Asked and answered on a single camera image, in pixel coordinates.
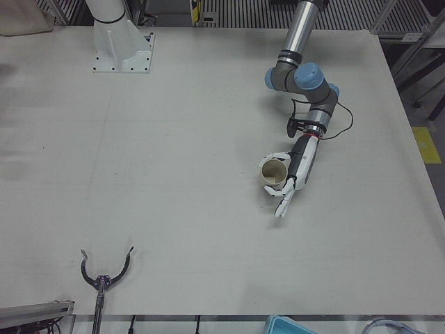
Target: black wire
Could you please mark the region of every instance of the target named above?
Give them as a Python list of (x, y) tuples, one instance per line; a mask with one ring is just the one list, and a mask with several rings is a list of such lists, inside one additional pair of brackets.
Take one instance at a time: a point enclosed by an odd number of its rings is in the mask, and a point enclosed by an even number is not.
[(136, 319), (136, 315), (133, 315), (133, 316), (131, 317), (131, 325), (130, 325), (130, 328), (133, 328), (133, 325), (134, 325), (134, 319)]
[(200, 334), (200, 322), (201, 322), (201, 316), (198, 315), (196, 319), (196, 331), (195, 334)]
[(327, 140), (329, 140), (329, 139), (336, 138), (336, 137), (340, 136), (340, 134), (342, 134), (342, 133), (348, 131), (351, 127), (353, 127), (353, 124), (354, 124), (354, 115), (353, 115), (353, 113), (351, 112), (351, 110), (349, 110), (348, 108), (346, 108), (346, 107), (345, 107), (344, 105), (342, 105), (340, 102), (337, 102), (337, 104), (338, 104), (341, 108), (343, 108), (343, 109), (345, 109), (347, 112), (349, 112), (349, 114), (350, 114), (350, 124), (349, 124), (349, 126), (348, 126), (347, 128), (341, 130), (341, 131), (340, 131), (338, 134), (336, 134), (335, 136), (327, 137), (327, 138), (320, 138), (321, 141), (327, 141)]
[[(296, 114), (296, 111), (297, 111), (297, 103), (303, 103), (303, 104), (309, 104), (309, 103), (311, 103), (311, 102), (308, 102), (308, 101), (300, 101), (300, 100), (296, 100), (296, 99), (291, 99), (291, 101), (293, 102), (293, 111), (292, 111), (292, 116), (293, 116), (293, 117), (295, 117), (295, 114)], [(349, 110), (348, 108), (346, 108), (346, 107), (345, 107), (344, 105), (342, 105), (340, 102), (337, 102), (337, 104), (338, 104), (341, 108), (343, 108), (343, 109), (345, 109), (347, 112), (349, 112), (349, 114), (350, 114), (350, 124), (349, 124), (349, 126), (348, 126), (347, 128), (341, 130), (341, 131), (340, 131), (338, 134), (336, 134), (335, 136), (327, 137), (327, 138), (321, 138), (321, 137), (320, 137), (320, 140), (321, 140), (321, 141), (328, 141), (328, 140), (330, 140), (330, 139), (334, 139), (334, 138), (338, 137), (340, 134), (344, 133), (345, 131), (348, 131), (351, 127), (353, 127), (353, 124), (354, 124), (354, 115), (353, 115), (353, 113), (351, 112), (351, 110)]]

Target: white robotic hand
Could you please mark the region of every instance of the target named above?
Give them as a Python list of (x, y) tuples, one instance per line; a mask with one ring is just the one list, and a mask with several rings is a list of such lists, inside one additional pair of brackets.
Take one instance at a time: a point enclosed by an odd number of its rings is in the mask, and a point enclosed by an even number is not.
[(309, 174), (311, 173), (312, 164), (315, 160), (319, 140), (320, 139), (317, 136), (303, 134), (289, 153), (272, 153), (267, 157), (264, 157), (259, 163), (259, 167), (262, 171), (265, 169), (263, 169), (265, 163), (271, 159), (283, 162), (287, 161), (287, 164), (289, 164), (287, 174), (279, 180), (280, 182), (277, 182), (277, 178), (274, 177), (273, 181), (275, 182), (271, 182), (264, 186), (264, 189), (269, 195), (273, 197), (283, 197), (275, 210), (275, 217), (284, 217), (286, 215), (294, 193), (306, 185)]
[[(285, 152), (272, 153), (261, 160), (261, 162), (259, 163), (259, 169), (261, 170), (264, 164), (271, 159), (290, 161), (291, 156)], [(276, 189), (269, 185), (264, 186), (264, 189), (268, 192), (269, 195), (273, 197), (283, 197), (277, 209), (275, 210), (275, 217), (284, 217), (286, 215), (287, 208), (289, 207), (289, 203), (291, 202), (292, 196), (296, 190), (295, 185), (296, 183), (294, 178), (290, 177), (286, 180), (286, 183), (283, 187), (281, 187), (281, 185), (277, 186), (280, 189)]]

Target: robot finger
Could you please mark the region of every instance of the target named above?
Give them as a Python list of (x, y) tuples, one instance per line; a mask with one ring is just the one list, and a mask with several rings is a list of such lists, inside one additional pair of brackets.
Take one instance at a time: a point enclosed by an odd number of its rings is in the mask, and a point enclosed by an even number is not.
[(267, 191), (267, 193), (273, 197), (282, 197), (283, 193), (281, 190), (275, 190), (271, 186), (264, 186), (264, 190)]
[(285, 161), (285, 160), (290, 160), (290, 159), (291, 159), (291, 156), (290, 156), (289, 154), (285, 153), (285, 152), (272, 153), (272, 154), (270, 154), (270, 155), (265, 156), (265, 157), (259, 162), (258, 167), (259, 167), (259, 168), (263, 167), (263, 165), (264, 165), (267, 161), (269, 161), (269, 160), (271, 160), (271, 159), (278, 159), (278, 160)]

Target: paper cup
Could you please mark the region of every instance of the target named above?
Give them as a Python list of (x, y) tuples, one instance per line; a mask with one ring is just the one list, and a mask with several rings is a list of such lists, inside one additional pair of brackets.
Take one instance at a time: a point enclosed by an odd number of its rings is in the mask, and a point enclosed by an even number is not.
[(268, 186), (278, 186), (287, 178), (287, 166), (278, 159), (272, 158), (260, 168), (261, 183)]

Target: white table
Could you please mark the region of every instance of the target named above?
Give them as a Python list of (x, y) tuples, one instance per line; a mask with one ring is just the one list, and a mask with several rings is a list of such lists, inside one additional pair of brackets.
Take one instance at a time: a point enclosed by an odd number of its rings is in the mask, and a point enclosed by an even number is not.
[(375, 36), (313, 32), (355, 124), (278, 221), (257, 164), (294, 142), (263, 83), (286, 31), (154, 32), (149, 75), (93, 74), (87, 27), (0, 38), (0, 308), (91, 314), (80, 248), (95, 276), (134, 245), (106, 314), (444, 313), (444, 218)]

